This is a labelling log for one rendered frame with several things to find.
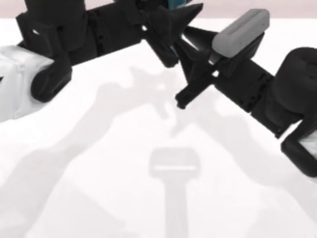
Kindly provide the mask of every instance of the blue object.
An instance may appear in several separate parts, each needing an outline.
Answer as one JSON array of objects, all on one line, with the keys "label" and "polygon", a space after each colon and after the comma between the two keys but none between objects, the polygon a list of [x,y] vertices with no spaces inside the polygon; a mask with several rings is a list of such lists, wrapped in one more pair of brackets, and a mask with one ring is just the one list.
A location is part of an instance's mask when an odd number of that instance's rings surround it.
[{"label": "blue object", "polygon": [[169,10],[175,10],[179,6],[185,5],[186,3],[186,0],[168,0],[168,8]]}]

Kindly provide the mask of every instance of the white floor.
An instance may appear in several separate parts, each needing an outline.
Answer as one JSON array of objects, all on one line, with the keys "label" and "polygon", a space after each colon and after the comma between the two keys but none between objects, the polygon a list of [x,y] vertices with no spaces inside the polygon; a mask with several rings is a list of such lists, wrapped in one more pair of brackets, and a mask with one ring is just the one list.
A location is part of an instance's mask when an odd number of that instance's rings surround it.
[{"label": "white floor", "polygon": [[[316,29],[273,19],[255,61],[275,74],[317,47]],[[21,40],[14,20],[0,32]],[[280,141],[214,89],[178,110],[184,86],[143,42],[76,66],[48,107],[0,124],[0,238],[315,238],[317,185]],[[162,171],[173,165],[190,170]]]}]

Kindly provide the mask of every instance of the pink wall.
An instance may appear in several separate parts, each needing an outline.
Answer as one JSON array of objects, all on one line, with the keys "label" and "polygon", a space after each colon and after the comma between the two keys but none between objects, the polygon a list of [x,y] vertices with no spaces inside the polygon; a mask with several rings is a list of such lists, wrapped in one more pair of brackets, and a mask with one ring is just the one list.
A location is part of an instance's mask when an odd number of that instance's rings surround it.
[{"label": "pink wall", "polygon": [[[112,2],[111,0],[86,0],[87,9]],[[194,0],[204,2],[199,17],[237,17],[250,8],[261,7],[271,12],[273,18],[315,18],[317,0]],[[24,0],[0,0],[0,18],[12,18],[25,11]]]}]

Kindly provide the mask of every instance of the robotic arm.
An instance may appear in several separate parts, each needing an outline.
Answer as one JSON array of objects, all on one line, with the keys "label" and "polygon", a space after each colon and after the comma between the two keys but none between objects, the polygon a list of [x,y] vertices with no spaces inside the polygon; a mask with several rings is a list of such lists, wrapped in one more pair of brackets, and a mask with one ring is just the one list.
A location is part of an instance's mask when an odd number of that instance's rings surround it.
[{"label": "robotic arm", "polygon": [[116,0],[87,11],[84,0],[25,0],[28,10],[16,18],[23,41],[0,50],[8,65],[0,68],[0,90],[20,95],[12,106],[0,105],[1,121],[46,105],[70,82],[74,65],[146,40],[165,67],[182,65],[188,85],[176,95],[179,108],[214,85],[276,138],[301,121],[282,152],[305,175],[317,177],[310,146],[317,137],[317,50],[291,51],[273,76],[252,61],[269,27],[267,10],[251,9],[218,33],[188,26],[203,8],[184,6],[188,2]]}]

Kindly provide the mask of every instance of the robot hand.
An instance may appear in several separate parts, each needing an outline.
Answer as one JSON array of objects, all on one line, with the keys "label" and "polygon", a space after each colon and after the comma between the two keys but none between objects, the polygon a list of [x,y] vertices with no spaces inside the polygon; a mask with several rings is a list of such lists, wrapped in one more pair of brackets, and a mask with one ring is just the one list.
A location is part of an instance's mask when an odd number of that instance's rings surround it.
[{"label": "robot hand", "polygon": [[35,75],[52,63],[19,46],[0,47],[0,122],[32,114],[47,104],[35,100],[30,88]]}]

